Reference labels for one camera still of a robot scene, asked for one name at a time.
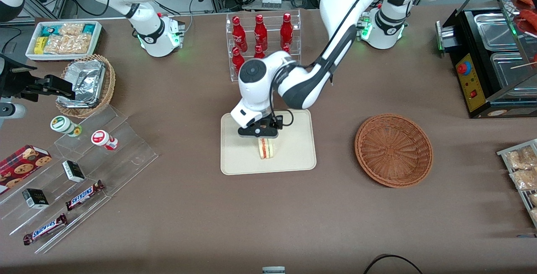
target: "white robotic arm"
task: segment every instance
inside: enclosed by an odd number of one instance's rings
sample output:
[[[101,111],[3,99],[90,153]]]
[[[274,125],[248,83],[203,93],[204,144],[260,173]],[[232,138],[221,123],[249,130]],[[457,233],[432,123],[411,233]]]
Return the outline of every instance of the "white robotic arm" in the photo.
[[[275,138],[282,129],[281,117],[274,115],[272,89],[287,106],[309,108],[331,79],[357,36],[357,23],[374,0],[321,0],[321,17],[330,36],[322,54],[307,72],[287,52],[275,52],[260,60],[251,59],[239,73],[242,99],[231,115],[243,137]],[[397,41],[413,0],[386,0],[382,8],[370,12],[375,19],[368,25],[368,40],[376,48],[390,48]]]
[[[142,47],[154,57],[163,57],[182,46],[184,24],[159,17],[149,2],[155,0],[96,0],[109,4],[124,15],[136,32]]]

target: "red bottle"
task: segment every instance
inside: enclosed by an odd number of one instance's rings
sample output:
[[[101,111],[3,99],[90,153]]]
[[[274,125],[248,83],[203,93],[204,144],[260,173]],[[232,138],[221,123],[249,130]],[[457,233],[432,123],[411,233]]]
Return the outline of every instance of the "red bottle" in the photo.
[[[291,14],[284,14],[284,23],[280,29],[280,46],[291,46],[293,44],[293,25],[291,24]]]
[[[269,39],[267,27],[263,22],[263,15],[255,15],[255,29],[253,32],[255,33],[255,44],[260,44],[263,50],[267,50],[269,48]]]
[[[246,52],[248,50],[248,44],[246,43],[246,32],[244,31],[244,28],[242,25],[240,25],[240,18],[238,16],[234,16],[232,18],[233,22],[233,41],[235,42],[235,45],[240,48],[242,52]]]
[[[233,47],[232,52],[233,52],[233,58],[232,58],[233,69],[235,70],[238,76],[240,67],[244,64],[244,57],[240,54],[240,49],[238,47]]]
[[[265,53],[263,52],[263,47],[258,44],[255,46],[255,54],[253,56],[254,58],[263,59],[265,58]]]

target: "brown table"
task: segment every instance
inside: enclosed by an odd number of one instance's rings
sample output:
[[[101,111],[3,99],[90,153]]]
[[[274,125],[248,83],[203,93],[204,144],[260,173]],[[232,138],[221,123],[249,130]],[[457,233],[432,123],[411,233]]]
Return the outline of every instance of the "brown table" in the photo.
[[[452,10],[413,8],[390,50],[352,47],[310,108],[315,169],[247,176],[220,171],[220,117],[240,99],[225,16],[196,16],[185,48],[165,58],[145,53],[127,20],[102,20],[100,53],[117,74],[112,104],[161,155],[44,255],[0,228],[0,273],[255,274],[282,265],[289,274],[356,274],[381,253],[424,273],[537,271],[537,240],[514,238],[535,230],[495,155],[537,138],[536,121],[467,118],[451,62],[435,52],[434,23]],[[328,38],[318,11],[302,17],[309,63]],[[39,76],[59,74],[65,63],[38,67]],[[58,138],[48,128],[53,101],[22,101],[29,114],[4,123],[0,156]],[[415,187],[381,186],[355,158],[360,124],[386,112],[413,119],[431,139],[435,163]],[[414,273],[398,260],[370,273],[389,272]]]

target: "brown wicker basket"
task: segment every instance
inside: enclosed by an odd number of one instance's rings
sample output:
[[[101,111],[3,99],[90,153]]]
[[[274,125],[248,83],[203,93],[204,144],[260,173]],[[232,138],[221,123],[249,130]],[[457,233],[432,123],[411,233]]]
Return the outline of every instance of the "brown wicker basket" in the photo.
[[[356,134],[355,153],[372,179],[393,188],[418,184],[433,163],[427,135],[416,123],[394,114],[367,119]]]
[[[104,77],[104,80],[102,81],[100,102],[94,108],[66,108],[58,104],[58,102],[56,102],[56,107],[64,115],[67,115],[69,117],[78,117],[78,118],[84,119],[86,117],[89,117],[92,113],[95,113],[101,109],[104,109],[104,107],[110,103],[110,100],[112,100],[112,96],[114,94],[114,86],[115,86],[114,68],[110,65],[110,62],[106,60],[106,58],[100,55],[86,56],[86,57],[75,60],[75,62],[83,62],[83,61],[90,61],[90,60],[99,60],[106,65],[105,77]],[[65,72],[67,71],[68,67],[69,66],[67,66],[63,70],[62,78],[65,77]]]

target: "clear acrylic display stand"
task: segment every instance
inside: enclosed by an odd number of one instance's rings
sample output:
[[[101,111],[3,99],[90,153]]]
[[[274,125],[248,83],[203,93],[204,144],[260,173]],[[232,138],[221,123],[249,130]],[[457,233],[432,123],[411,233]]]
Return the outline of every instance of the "clear acrylic display stand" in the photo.
[[[32,243],[35,253],[45,253],[79,224],[108,202],[112,196],[157,158],[152,148],[130,128],[126,117],[112,106],[107,106],[80,123],[82,134],[76,138],[63,135],[48,148],[52,161],[41,172],[20,182],[0,197],[2,225],[10,235],[20,238],[34,232],[65,213],[69,224],[56,228]],[[91,135],[98,129],[109,132],[118,140],[115,150],[95,146]],[[62,163],[66,159],[78,163],[86,176],[83,182],[67,179]],[[93,183],[101,180],[106,188],[75,209],[67,211],[65,202],[70,201]],[[37,188],[44,192],[50,204],[45,209],[31,209],[21,192]]]
[[[284,22],[284,14],[291,14],[291,24],[293,25],[293,44],[290,46],[289,52],[294,60],[297,60],[299,63],[302,61],[302,43],[301,43],[301,17],[298,10],[274,10],[262,12],[263,21],[267,27],[268,33],[268,49],[265,50],[265,56],[269,56],[273,52],[282,50],[280,46],[280,28]],[[244,52],[242,56],[244,60],[248,61],[253,58],[255,53],[255,36],[253,30],[255,29],[255,15],[251,13],[232,13],[226,16],[226,38],[228,43],[228,58],[229,58],[229,73],[231,75],[232,81],[237,80],[237,74],[233,69],[232,63],[232,48],[235,46],[233,41],[233,23],[232,18],[234,16],[239,16],[240,24],[246,32],[246,42],[248,43],[248,51]]]

